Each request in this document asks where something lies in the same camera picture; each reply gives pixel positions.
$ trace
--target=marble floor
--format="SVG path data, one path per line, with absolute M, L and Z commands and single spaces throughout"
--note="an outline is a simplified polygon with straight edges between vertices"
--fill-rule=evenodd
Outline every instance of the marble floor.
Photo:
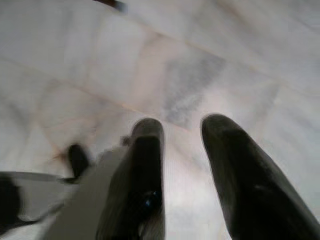
M 144 117 L 165 130 L 166 239 L 230 239 L 200 122 L 222 113 L 320 221 L 320 1 L 0 0 L 0 170 L 70 175 Z M 39 225 L 6 239 L 37 239 Z

